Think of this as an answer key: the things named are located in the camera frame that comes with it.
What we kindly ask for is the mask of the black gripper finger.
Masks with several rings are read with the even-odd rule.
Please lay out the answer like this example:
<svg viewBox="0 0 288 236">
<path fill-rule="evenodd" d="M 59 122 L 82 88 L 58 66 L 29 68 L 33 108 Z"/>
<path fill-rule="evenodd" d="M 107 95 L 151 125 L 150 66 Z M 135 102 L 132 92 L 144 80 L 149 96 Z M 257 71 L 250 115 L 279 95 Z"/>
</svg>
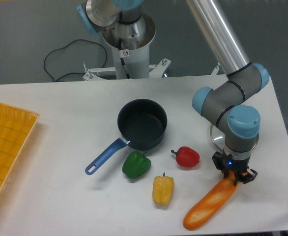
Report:
<svg viewBox="0 0 288 236">
<path fill-rule="evenodd" d="M 253 181 L 256 176 L 257 172 L 253 169 L 240 169 L 240 170 L 234 170 L 234 177 L 235 180 L 233 182 L 234 185 L 237 185 L 238 182 L 241 182 L 243 184 L 247 184 L 251 181 Z"/>
<path fill-rule="evenodd" d="M 217 170 L 223 173 L 223 178 L 227 178 L 229 174 L 228 156 L 223 152 L 215 152 L 212 156 L 213 163 Z"/>
</svg>

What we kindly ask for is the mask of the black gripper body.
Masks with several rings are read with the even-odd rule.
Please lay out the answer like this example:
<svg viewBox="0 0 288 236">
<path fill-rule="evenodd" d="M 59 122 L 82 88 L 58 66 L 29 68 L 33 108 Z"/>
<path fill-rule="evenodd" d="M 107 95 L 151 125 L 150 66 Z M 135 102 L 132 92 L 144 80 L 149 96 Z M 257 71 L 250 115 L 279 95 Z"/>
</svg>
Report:
<svg viewBox="0 0 288 236">
<path fill-rule="evenodd" d="M 227 175 L 229 171 L 242 175 L 249 168 L 250 156 L 245 153 L 230 153 L 223 151 L 221 171 Z"/>
</svg>

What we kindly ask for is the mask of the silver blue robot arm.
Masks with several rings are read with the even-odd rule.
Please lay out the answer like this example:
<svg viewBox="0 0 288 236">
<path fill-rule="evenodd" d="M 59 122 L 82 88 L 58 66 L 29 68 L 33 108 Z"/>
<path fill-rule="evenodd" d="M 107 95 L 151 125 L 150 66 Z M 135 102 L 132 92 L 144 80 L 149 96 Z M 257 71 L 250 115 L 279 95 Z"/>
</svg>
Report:
<svg viewBox="0 0 288 236">
<path fill-rule="evenodd" d="M 216 1 L 190 0 L 188 5 L 228 79 L 217 89 L 199 89 L 192 107 L 224 133 L 223 150 L 212 157 L 215 167 L 225 176 L 233 172 L 235 183 L 251 182 L 257 176 L 249 160 L 259 137 L 260 115 L 245 101 L 267 85 L 269 73 L 250 62 Z M 155 101 L 136 99 L 120 110 L 117 124 L 121 137 L 86 167 L 87 175 L 126 146 L 136 150 L 157 146 L 164 137 L 167 115 Z"/>
</svg>

